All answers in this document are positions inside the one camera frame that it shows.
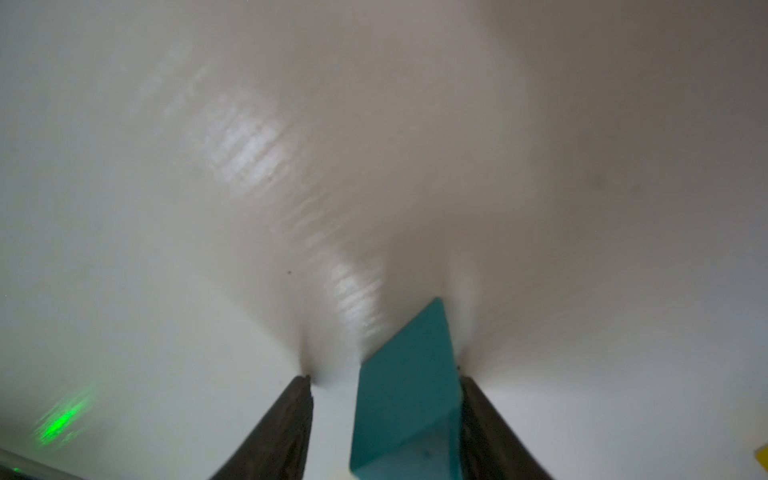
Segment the teal block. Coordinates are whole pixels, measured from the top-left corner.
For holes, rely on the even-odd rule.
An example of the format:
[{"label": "teal block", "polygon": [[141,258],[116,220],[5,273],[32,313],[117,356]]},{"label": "teal block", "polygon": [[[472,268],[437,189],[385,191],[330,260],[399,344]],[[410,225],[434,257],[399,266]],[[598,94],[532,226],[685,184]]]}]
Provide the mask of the teal block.
[{"label": "teal block", "polygon": [[361,480],[461,480],[461,408],[435,299],[360,368],[349,469]]}]

